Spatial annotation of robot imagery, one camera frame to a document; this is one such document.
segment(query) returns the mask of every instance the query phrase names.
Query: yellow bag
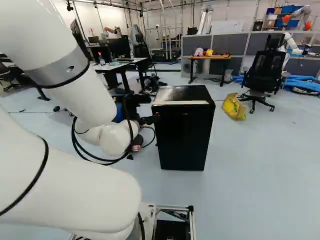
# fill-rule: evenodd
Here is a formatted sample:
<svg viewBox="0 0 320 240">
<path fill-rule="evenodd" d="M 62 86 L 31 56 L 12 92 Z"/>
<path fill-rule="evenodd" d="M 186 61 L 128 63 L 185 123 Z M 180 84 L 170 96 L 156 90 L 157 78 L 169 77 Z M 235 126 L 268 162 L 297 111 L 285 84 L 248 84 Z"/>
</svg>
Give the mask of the yellow bag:
<svg viewBox="0 0 320 240">
<path fill-rule="evenodd" d="M 229 93 L 222 105 L 223 110 L 236 121 L 246 120 L 246 106 L 237 99 L 238 93 Z"/>
</svg>

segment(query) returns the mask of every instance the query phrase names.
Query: cable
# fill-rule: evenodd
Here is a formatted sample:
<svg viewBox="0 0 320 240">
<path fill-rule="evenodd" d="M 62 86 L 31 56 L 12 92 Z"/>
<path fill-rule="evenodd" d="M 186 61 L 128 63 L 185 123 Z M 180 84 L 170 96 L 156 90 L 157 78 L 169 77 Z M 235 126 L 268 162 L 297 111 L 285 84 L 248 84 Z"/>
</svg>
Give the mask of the cable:
<svg viewBox="0 0 320 240">
<path fill-rule="evenodd" d="M 73 119 L 73 123 L 72 123 L 72 127 L 71 127 L 71 141 L 72 141 L 72 145 L 74 147 L 74 150 L 76 151 L 76 153 L 84 160 L 86 161 L 89 161 L 89 162 L 93 162 L 93 163 L 96 163 L 96 164 L 100 164 L 100 165 L 104 165 L 104 166 L 109 166 L 109 165 L 112 165 L 112 164 L 115 164 L 117 162 L 119 162 L 120 160 L 124 159 L 126 156 L 128 156 L 128 154 L 130 153 L 130 149 L 127 149 L 126 152 L 119 158 L 117 159 L 105 159 L 105 158 L 101 158 L 101 157 L 98 157 L 98 156 L 95 156 L 93 155 L 92 153 L 88 152 L 87 150 L 84 149 L 84 147 L 78 142 L 77 138 L 76 138 L 76 135 L 75 135 L 75 124 L 76 124 L 76 121 L 77 121 L 77 117 L 75 116 L 74 119 Z M 80 151 L 79 149 L 80 148 L 85 154 L 87 154 L 88 156 L 96 159 L 96 160 L 99 160 L 99 161 L 102 161 L 102 162 L 109 162 L 109 163 L 98 163 L 98 162 L 94 162 L 94 161 L 91 161 L 90 159 L 86 158 Z"/>
<path fill-rule="evenodd" d="M 140 212 L 138 212 L 138 219 L 139 219 L 139 224 L 140 224 L 140 228 L 141 228 L 141 240 L 146 240 L 144 221 L 142 220 Z"/>
<path fill-rule="evenodd" d="M 76 151 L 76 153 L 84 160 L 86 161 L 89 161 L 89 162 L 93 162 L 93 163 L 96 163 L 96 164 L 100 164 L 100 165 L 104 165 L 104 166 L 109 166 L 109 165 L 112 165 L 112 164 L 115 164 L 117 162 L 119 162 L 120 160 L 126 158 L 131 149 L 132 149 L 132 142 L 133 142 L 133 136 L 134 136 L 134 133 L 133 133 L 133 129 L 132 129 L 132 125 L 131 125 L 131 122 L 130 120 L 128 119 L 128 109 L 127 109 L 127 97 L 129 96 L 129 94 L 125 95 L 124 98 L 123 98 L 123 108 L 124 108 L 124 112 L 125 112 L 125 115 L 126 115 L 126 118 L 127 118 L 127 121 L 128 121 L 128 126 L 129 126 L 129 131 L 130 131 L 130 145 L 129 147 L 126 149 L 125 153 L 117 158 L 117 159 L 106 159 L 106 158 L 101 158 L 101 157 L 98 157 L 96 155 L 93 155 L 92 153 L 88 152 L 87 150 L 85 150 L 85 148 L 79 143 L 77 137 L 76 137 L 76 130 L 75 130 L 75 125 L 76 125 L 76 121 L 77 121 L 77 117 L 75 116 L 73 118 L 73 122 L 72 122 L 72 127 L 71 127 L 71 141 L 72 141 L 72 145 L 74 147 L 74 150 Z M 102 161 L 102 162 L 108 162 L 108 163 L 98 163 L 98 162 L 94 162 L 94 161 L 91 161 L 90 159 L 86 158 L 80 151 L 79 149 L 81 149 L 85 154 L 87 154 L 88 156 L 92 157 L 93 159 L 96 159 L 96 160 L 99 160 L 99 161 Z"/>
<path fill-rule="evenodd" d="M 152 140 L 151 140 L 148 144 L 146 144 L 146 145 L 144 145 L 144 146 L 141 146 L 141 148 L 144 149 L 145 147 L 148 147 L 150 144 L 152 144 L 152 142 L 156 139 L 156 131 L 155 131 L 155 129 L 154 129 L 153 127 L 151 127 L 151 126 L 141 126 L 141 128 L 151 129 L 151 130 L 153 131 L 153 138 L 152 138 Z"/>
<path fill-rule="evenodd" d="M 24 108 L 24 109 L 22 109 L 20 111 L 10 111 L 10 112 L 8 112 L 8 114 L 20 114 L 20 113 L 24 113 L 24 114 L 52 114 L 52 113 L 56 113 L 56 112 L 54 112 L 54 111 L 27 111 L 26 108 Z"/>
</svg>

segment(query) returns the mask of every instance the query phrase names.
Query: wooden table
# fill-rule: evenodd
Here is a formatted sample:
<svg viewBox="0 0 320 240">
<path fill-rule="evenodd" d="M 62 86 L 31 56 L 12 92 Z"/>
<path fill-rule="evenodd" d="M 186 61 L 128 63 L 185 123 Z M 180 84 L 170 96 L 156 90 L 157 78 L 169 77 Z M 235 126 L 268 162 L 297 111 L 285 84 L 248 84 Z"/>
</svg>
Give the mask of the wooden table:
<svg viewBox="0 0 320 240">
<path fill-rule="evenodd" d="M 230 61 L 230 59 L 232 59 L 232 55 L 231 54 L 225 54 L 225 55 L 220 55 L 220 54 L 216 54 L 213 56 L 190 56 L 188 57 L 188 59 L 191 60 L 191 66 L 190 66 L 190 81 L 188 82 L 189 84 L 192 83 L 195 80 L 195 77 L 193 77 L 194 74 L 194 61 L 195 60 L 215 60 L 215 61 L 219 61 L 219 60 L 228 60 L 225 61 L 225 63 L 223 64 L 223 72 L 222 72 L 222 79 L 220 82 L 220 87 L 222 87 L 224 85 L 224 79 L 225 79 L 225 73 L 227 70 L 227 66 L 228 63 Z"/>
</svg>

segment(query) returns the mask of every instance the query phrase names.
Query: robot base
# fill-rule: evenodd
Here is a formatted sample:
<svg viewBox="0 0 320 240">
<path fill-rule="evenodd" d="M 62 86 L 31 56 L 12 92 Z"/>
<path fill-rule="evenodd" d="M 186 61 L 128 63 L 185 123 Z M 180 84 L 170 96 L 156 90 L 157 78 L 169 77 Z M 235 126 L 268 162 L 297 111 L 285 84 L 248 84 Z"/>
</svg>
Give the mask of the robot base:
<svg viewBox="0 0 320 240">
<path fill-rule="evenodd" d="M 143 220 L 145 240 L 196 240 L 195 212 L 192 205 L 154 205 L 142 202 L 139 212 Z M 86 238 L 73 234 L 70 239 Z M 126 240 L 142 240 L 138 218 Z"/>
</svg>

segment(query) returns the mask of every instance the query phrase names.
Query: black cable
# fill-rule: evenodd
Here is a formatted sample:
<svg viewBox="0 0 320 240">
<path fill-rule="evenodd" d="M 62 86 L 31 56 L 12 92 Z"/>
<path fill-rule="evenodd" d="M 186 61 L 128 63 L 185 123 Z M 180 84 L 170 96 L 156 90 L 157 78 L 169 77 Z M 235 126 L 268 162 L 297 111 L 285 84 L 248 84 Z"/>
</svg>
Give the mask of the black cable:
<svg viewBox="0 0 320 240">
<path fill-rule="evenodd" d="M 124 96 L 123 98 L 123 108 L 124 108 L 124 112 L 125 112 L 125 115 L 126 115 L 126 118 L 127 118 L 127 121 L 128 121 L 128 126 L 129 126 L 129 131 L 130 131 L 130 145 L 129 147 L 126 149 L 125 153 L 117 158 L 117 159 L 106 159 L 106 158 L 101 158 L 101 157 L 98 157 L 98 156 L 95 156 L 93 155 L 92 153 L 88 152 L 87 150 L 85 150 L 85 148 L 79 143 L 77 137 L 76 137 L 76 130 L 75 130 L 75 125 L 76 125 L 76 121 L 77 121 L 77 117 L 75 116 L 73 118 L 73 122 L 72 122 L 72 127 L 71 127 L 71 141 L 72 141 L 72 145 L 74 147 L 74 150 L 76 151 L 76 153 L 84 160 L 86 161 L 89 161 L 89 162 L 93 162 L 93 163 L 96 163 L 96 164 L 100 164 L 100 165 L 104 165 L 104 166 L 109 166 L 109 165 L 112 165 L 112 164 L 115 164 L 117 162 L 119 162 L 120 160 L 126 158 L 131 149 L 132 149 L 132 142 L 133 142 L 133 138 L 134 138 L 134 133 L 133 133 L 133 129 L 132 129 L 132 125 L 131 125 L 131 122 L 130 120 L 128 119 L 128 109 L 127 109 L 127 97 L 130 95 L 130 93 L 128 93 L 127 95 Z M 92 157 L 93 159 L 96 159 L 96 160 L 99 160 L 99 161 L 102 161 L 102 162 L 108 162 L 108 163 L 98 163 L 98 162 L 94 162 L 94 161 L 91 161 L 90 159 L 86 158 L 80 151 L 79 149 L 81 149 L 85 154 L 87 154 L 88 156 Z"/>
<path fill-rule="evenodd" d="M 141 240 L 146 240 L 144 221 L 142 220 L 140 212 L 138 212 L 138 219 L 139 219 L 139 224 L 140 224 L 140 228 L 141 228 Z"/>
<path fill-rule="evenodd" d="M 109 166 L 109 165 L 112 165 L 112 164 L 115 164 L 117 162 L 119 162 L 120 160 L 124 159 L 126 156 L 128 156 L 128 154 L 130 153 L 130 150 L 127 149 L 127 151 L 123 154 L 123 156 L 117 158 L 117 159 L 105 159 L 105 158 L 101 158 L 101 157 L 98 157 L 98 156 L 95 156 L 93 155 L 92 153 L 88 152 L 87 150 L 84 149 L 84 147 L 78 142 L 78 139 L 76 138 L 76 135 L 75 135 L 75 124 L 76 124 L 76 121 L 77 121 L 77 117 L 75 116 L 74 119 L 73 119 L 73 123 L 72 123 L 72 127 L 71 127 L 71 141 L 72 141 L 72 145 L 74 147 L 74 150 L 76 151 L 76 153 L 84 160 L 86 161 L 89 161 L 89 162 L 93 162 L 93 163 L 97 163 L 97 164 L 100 164 L 100 165 L 104 165 L 104 166 Z M 102 161 L 102 162 L 109 162 L 109 163 L 98 163 L 98 162 L 94 162 L 94 161 L 91 161 L 90 159 L 86 158 L 80 151 L 79 149 L 80 148 L 85 154 L 87 154 L 88 156 L 96 159 L 96 160 L 99 160 L 99 161 Z"/>
<path fill-rule="evenodd" d="M 29 185 L 26 187 L 26 189 L 17 197 L 16 200 L 14 200 L 9 206 L 7 206 L 5 209 L 3 209 L 2 211 L 0 211 L 0 217 L 3 214 L 6 214 L 7 212 L 9 212 L 11 209 L 13 209 L 17 204 L 20 203 L 21 200 L 24 199 L 24 197 L 30 192 L 30 190 L 35 186 L 35 184 L 37 183 L 37 181 L 39 180 L 41 174 L 43 173 L 46 163 L 48 161 L 48 156 L 49 156 L 49 147 L 48 144 L 46 142 L 46 140 L 43 140 L 44 143 L 44 156 L 43 156 L 43 160 L 42 163 L 40 165 L 40 168 L 38 170 L 38 172 L 36 173 L 36 175 L 34 176 L 34 178 L 32 179 L 32 181 L 29 183 Z"/>
<path fill-rule="evenodd" d="M 24 114 L 53 114 L 53 113 L 56 113 L 56 112 L 54 112 L 54 111 L 27 111 L 26 108 L 24 108 L 24 109 L 22 109 L 20 111 L 10 111 L 10 112 L 8 112 L 8 114 L 20 114 L 20 113 L 24 113 Z"/>
<path fill-rule="evenodd" d="M 141 146 L 141 148 L 144 149 L 145 147 L 148 147 L 150 144 L 152 144 L 153 141 L 156 139 L 156 131 L 155 131 L 155 129 L 154 129 L 153 127 L 151 127 L 151 126 L 141 126 L 141 128 L 151 129 L 151 130 L 153 131 L 153 138 L 152 138 L 152 140 L 151 140 L 148 144 L 146 144 L 146 145 L 144 145 L 144 146 Z"/>
</svg>

